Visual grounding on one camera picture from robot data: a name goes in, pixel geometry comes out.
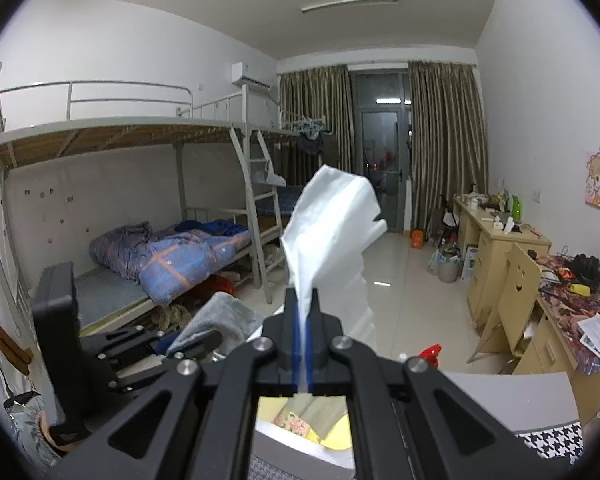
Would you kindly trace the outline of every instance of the green bottle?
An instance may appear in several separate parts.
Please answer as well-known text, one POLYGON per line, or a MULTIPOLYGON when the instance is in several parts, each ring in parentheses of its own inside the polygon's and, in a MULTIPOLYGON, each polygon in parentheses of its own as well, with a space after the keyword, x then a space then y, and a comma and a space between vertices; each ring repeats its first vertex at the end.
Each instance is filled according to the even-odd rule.
POLYGON ((520 199, 515 195, 511 196, 511 201, 511 216, 514 222, 519 223, 522 218, 522 204, 520 203, 520 199))

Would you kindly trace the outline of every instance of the metal bed frame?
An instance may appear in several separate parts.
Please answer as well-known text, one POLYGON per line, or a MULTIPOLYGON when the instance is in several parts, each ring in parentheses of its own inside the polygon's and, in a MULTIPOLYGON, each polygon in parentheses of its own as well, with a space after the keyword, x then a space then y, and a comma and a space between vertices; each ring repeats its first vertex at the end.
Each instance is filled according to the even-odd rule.
POLYGON ((115 148, 128 148, 133 146, 152 146, 159 144, 172 144, 175 149, 176 171, 178 175, 178 194, 180 198, 180 211, 183 220, 187 218, 198 219, 204 213, 206 219, 215 214, 230 216, 234 221, 238 215, 246 215, 251 243, 239 251, 234 261, 247 254, 251 257, 252 272, 247 278, 252 278, 256 288, 263 286, 267 303, 272 302, 272 292, 269 286, 268 273, 284 262, 280 256, 271 264, 266 265, 263 245, 275 240, 282 234, 282 219, 278 192, 275 186, 270 186, 270 191, 254 194, 252 185, 252 167, 264 167, 264 171, 273 172, 273 164, 267 148, 267 140, 285 142, 298 134, 282 129, 284 113, 280 112, 280 105, 267 94, 267 98, 278 106, 278 128, 264 128, 251 124, 249 120, 250 87, 243 84, 239 92, 229 94, 219 99, 194 106, 193 94, 184 86, 167 85, 160 83, 126 81, 126 80, 62 80, 52 82, 33 83, 12 88, 0 88, 0 98, 8 92, 25 91, 49 86, 66 86, 66 117, 63 121, 46 124, 37 124, 25 128, 6 131, 5 117, 2 113, 0 102, 0 206, 4 221, 4 236, 7 238, 8 247, 16 269, 15 290, 9 284, 6 263, 0 257, 0 289, 4 294, 11 315, 16 326, 22 332, 26 331, 29 343, 35 341, 35 332, 29 309, 28 286, 18 260, 18 255, 13 243, 11 233, 8 204, 4 191, 4 179, 9 171, 16 168, 35 164, 44 160, 51 160, 79 153, 97 152, 115 148), (73 91, 80 85, 134 85, 145 88, 165 88, 185 93, 187 100, 157 99, 157 98, 88 98, 75 99, 73 91), (242 107, 242 120, 230 120, 230 103, 240 99, 242 107), (175 104, 177 108, 175 117, 141 116, 141 117, 110 117, 93 119, 72 119, 72 105, 85 102, 152 102, 175 104), (226 120, 216 119, 216 110, 220 104, 226 104, 226 120), (202 118, 203 110, 211 106, 214 110, 214 119, 202 118), (216 143, 228 142, 234 147, 242 176, 244 178, 246 206, 245 208, 209 209, 194 207, 187 204, 184 174, 182 167, 182 150, 185 143, 216 143), (251 158, 251 144, 257 143, 262 151, 259 158, 251 158), (273 198, 276 224, 264 232, 260 231, 255 203, 264 198, 273 198))

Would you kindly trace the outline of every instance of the upper bunk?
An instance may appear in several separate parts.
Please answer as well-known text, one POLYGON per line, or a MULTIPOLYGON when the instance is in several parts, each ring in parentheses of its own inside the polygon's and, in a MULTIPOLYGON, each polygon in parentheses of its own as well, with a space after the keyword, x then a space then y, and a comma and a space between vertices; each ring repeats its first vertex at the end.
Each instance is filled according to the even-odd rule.
MULTIPOLYGON (((216 100, 195 105, 190 89, 183 86, 157 84, 123 80, 63 80, 35 83, 12 88, 0 88, 0 168, 12 170, 29 164, 53 160, 81 153, 100 152, 117 148, 135 146, 155 146, 177 143, 231 143, 230 130, 233 128, 238 136, 243 136, 246 129, 250 132, 261 131, 267 142, 288 142, 298 133, 289 129, 273 126, 259 126, 249 121, 247 85, 239 92, 229 94, 216 100), (129 86, 180 92, 183 97, 167 96, 116 96, 102 97, 92 95, 88 98, 75 98, 74 91, 79 86, 129 86), (32 124, 13 130, 6 129, 2 112, 1 98, 5 94, 23 90, 36 91, 44 87, 66 88, 66 117, 63 120, 32 124), (160 103, 179 105, 174 116, 111 116, 95 118, 72 118, 73 106, 77 103, 160 103), (234 110, 240 109, 242 120, 231 119, 231 105, 234 110), (216 115, 216 109, 222 105, 224 120, 203 118, 203 112, 209 107, 216 115)), ((283 115, 278 111, 279 122, 283 115)), ((255 136, 251 142, 257 143, 255 136)))

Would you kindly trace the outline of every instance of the mattress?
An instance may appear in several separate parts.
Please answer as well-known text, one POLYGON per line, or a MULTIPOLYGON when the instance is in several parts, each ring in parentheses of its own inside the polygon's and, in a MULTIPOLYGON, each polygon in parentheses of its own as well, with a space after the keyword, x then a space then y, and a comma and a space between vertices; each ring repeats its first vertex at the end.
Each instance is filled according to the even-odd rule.
MULTIPOLYGON (((280 215, 291 216, 296 207, 296 202, 302 193, 302 186, 286 186, 278 188, 278 202, 280 203, 280 215)), ((273 197, 264 198, 256 202, 256 211, 259 215, 274 216, 276 210, 273 206, 273 197)))
POLYGON ((75 279, 78 320, 84 330, 148 298, 142 286, 97 267, 75 279))

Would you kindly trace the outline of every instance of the air conditioner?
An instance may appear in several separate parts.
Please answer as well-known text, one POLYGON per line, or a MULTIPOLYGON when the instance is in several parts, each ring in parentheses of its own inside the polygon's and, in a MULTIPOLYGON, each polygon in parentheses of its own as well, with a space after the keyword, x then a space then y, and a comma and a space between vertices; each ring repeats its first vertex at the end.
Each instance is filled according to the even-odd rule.
POLYGON ((262 75, 250 72, 249 65, 246 63, 233 63, 231 65, 231 82, 237 86, 246 84, 250 88, 261 92, 268 92, 271 88, 270 84, 265 83, 262 75))

